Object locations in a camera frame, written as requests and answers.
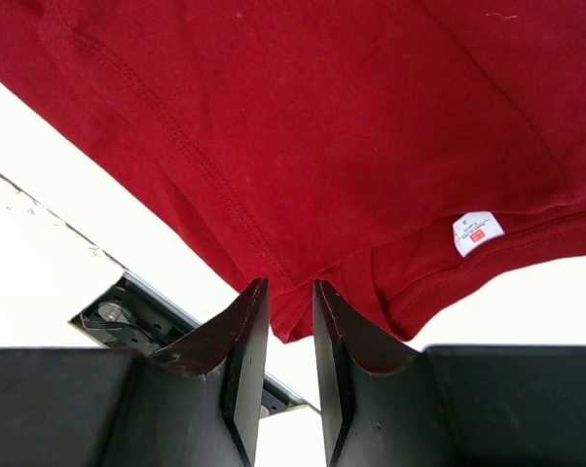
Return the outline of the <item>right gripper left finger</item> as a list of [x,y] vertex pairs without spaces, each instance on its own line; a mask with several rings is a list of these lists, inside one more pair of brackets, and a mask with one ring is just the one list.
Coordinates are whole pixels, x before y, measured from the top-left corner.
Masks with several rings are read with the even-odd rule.
[[0,348],[0,466],[250,466],[269,283],[194,325],[124,277],[73,325],[99,348]]

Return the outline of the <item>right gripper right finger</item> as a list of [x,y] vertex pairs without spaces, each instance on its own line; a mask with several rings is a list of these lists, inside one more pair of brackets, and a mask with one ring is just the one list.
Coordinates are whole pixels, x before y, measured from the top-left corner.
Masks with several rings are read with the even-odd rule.
[[330,466],[586,466],[586,346],[416,351],[313,285]]

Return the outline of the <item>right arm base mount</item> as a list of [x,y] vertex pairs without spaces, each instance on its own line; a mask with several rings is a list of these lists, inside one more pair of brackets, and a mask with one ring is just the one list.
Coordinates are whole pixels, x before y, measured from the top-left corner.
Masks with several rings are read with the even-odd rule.
[[259,278],[223,311],[198,325],[126,272],[70,323],[110,349],[119,367],[123,421],[191,421],[254,435],[261,416],[307,406],[265,370],[269,282]]

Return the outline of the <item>red t-shirt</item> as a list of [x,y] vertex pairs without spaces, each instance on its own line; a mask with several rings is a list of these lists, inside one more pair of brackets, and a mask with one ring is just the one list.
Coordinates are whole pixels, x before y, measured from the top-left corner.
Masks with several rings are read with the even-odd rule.
[[0,82],[284,342],[586,255],[586,1],[0,1]]

